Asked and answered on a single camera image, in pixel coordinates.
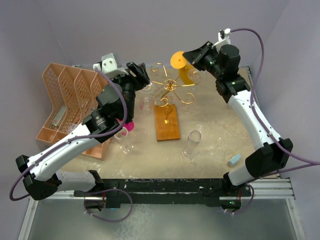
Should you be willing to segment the yellow plastic wine glass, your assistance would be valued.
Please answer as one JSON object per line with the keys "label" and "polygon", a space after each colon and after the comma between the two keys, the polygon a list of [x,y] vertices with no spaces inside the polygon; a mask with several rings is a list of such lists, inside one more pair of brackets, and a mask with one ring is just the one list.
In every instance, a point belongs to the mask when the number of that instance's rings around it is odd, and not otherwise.
{"label": "yellow plastic wine glass", "polygon": [[175,52],[170,59],[170,65],[172,68],[178,70],[179,78],[184,85],[193,85],[194,81],[189,78],[189,71],[193,69],[193,66],[184,58],[183,51]]}

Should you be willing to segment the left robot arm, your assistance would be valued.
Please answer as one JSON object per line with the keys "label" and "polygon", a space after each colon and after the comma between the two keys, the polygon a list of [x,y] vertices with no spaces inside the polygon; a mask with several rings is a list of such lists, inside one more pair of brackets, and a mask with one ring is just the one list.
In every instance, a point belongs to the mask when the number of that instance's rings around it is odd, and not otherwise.
{"label": "left robot arm", "polygon": [[96,97],[97,109],[85,117],[71,133],[34,156],[21,155],[15,161],[27,195],[44,200],[56,192],[81,191],[98,196],[103,191],[101,177],[95,170],[62,171],[61,167],[88,149],[98,146],[133,121],[136,92],[150,84],[144,63],[129,62],[123,74],[115,77],[94,69],[108,81]]}

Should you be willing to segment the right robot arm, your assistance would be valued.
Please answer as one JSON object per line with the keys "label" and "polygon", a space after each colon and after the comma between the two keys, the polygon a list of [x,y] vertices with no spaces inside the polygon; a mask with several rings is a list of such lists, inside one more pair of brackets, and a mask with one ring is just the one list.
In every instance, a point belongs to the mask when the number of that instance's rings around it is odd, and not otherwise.
{"label": "right robot arm", "polygon": [[240,190],[240,185],[283,169],[293,143],[273,129],[251,100],[250,86],[238,73],[239,49],[231,44],[216,48],[208,41],[200,48],[184,52],[183,57],[197,70],[207,71],[215,77],[219,95],[240,117],[254,144],[255,151],[245,159],[244,165],[223,176],[223,192],[233,196]]}

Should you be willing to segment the clear champagne flute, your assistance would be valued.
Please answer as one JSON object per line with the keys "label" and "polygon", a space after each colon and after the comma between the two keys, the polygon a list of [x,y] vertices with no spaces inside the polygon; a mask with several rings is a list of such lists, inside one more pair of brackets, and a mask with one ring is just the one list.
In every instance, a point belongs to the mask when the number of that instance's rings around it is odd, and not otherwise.
{"label": "clear champagne flute", "polygon": [[192,160],[195,155],[195,148],[202,140],[202,133],[199,130],[192,130],[187,137],[186,146],[182,150],[182,156],[187,160]]}

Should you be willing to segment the pink plastic wine glass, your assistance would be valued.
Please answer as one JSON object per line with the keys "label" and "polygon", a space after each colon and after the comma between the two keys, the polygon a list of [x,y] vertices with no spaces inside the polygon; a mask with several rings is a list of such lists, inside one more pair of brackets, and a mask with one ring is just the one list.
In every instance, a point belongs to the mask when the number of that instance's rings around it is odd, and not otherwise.
{"label": "pink plastic wine glass", "polygon": [[126,135],[127,132],[129,133],[130,131],[132,131],[134,127],[135,127],[135,124],[133,121],[129,123],[124,123],[122,126],[122,129],[119,132],[122,132],[124,135]]}

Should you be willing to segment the clear wine glass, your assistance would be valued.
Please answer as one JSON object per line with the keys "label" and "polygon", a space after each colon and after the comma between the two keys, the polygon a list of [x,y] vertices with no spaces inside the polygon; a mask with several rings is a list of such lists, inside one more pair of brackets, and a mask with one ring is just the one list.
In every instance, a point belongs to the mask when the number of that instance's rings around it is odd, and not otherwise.
{"label": "clear wine glass", "polygon": [[188,78],[194,85],[198,85],[205,78],[205,73],[193,68],[188,71]]}
{"label": "clear wine glass", "polygon": [[152,97],[152,93],[155,90],[155,85],[153,83],[148,84],[142,90],[140,90],[140,98],[139,98],[139,108],[145,112],[150,113],[154,106],[154,100]]}

